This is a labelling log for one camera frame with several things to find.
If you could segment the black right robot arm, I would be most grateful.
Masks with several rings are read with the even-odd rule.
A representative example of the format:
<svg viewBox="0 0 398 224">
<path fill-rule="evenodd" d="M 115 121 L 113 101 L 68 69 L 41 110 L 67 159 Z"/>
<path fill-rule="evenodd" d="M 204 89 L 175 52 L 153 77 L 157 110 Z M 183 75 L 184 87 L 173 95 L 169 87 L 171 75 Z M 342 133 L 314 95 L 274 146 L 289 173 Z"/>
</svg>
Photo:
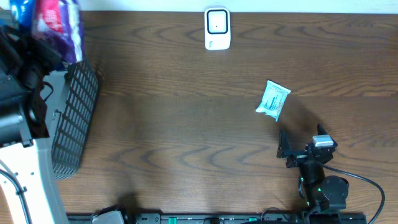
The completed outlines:
<svg viewBox="0 0 398 224">
<path fill-rule="evenodd" d="M 300 193 L 316 212 L 332 212 L 346 208 L 349 183 L 336 175 L 326 176 L 324 165 L 333 159 L 338 146 L 322 125 L 317 125 L 318 134 L 303 150 L 293 150 L 285 131 L 279 135 L 277 157 L 286 160 L 286 167 L 298 168 Z"/>
</svg>

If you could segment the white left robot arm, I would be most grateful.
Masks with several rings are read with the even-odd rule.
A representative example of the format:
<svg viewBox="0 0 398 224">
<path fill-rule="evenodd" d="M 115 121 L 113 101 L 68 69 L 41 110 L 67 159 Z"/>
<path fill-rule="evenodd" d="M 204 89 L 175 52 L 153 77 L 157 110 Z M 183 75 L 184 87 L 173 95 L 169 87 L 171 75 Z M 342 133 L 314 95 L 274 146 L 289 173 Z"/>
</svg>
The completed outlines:
<svg viewBox="0 0 398 224">
<path fill-rule="evenodd" d="M 44 42 L 1 26 L 1 187 L 14 223 L 68 223 L 40 95 L 60 62 Z"/>
</svg>

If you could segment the light green snack packet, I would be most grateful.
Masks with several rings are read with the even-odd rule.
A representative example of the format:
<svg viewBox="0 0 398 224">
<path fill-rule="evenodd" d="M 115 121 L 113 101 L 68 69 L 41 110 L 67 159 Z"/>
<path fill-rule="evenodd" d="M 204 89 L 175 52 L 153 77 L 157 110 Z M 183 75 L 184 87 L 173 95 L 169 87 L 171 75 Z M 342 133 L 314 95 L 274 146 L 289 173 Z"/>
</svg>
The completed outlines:
<svg viewBox="0 0 398 224">
<path fill-rule="evenodd" d="M 268 80 L 262 100 L 255 112 L 264 113 L 278 122 L 284 103 L 290 93 L 291 91 L 288 88 Z"/>
</svg>

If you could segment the red purple snack bag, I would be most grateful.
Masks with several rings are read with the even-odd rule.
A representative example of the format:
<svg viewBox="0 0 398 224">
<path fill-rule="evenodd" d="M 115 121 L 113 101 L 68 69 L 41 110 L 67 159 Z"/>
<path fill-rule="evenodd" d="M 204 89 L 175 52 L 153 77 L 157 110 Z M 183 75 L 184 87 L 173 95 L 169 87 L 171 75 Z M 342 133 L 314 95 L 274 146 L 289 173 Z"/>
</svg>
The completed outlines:
<svg viewBox="0 0 398 224">
<path fill-rule="evenodd" d="M 23 34 L 44 40 L 62 56 L 56 70 L 83 60 L 83 23 L 76 0 L 10 0 L 13 21 Z"/>
</svg>

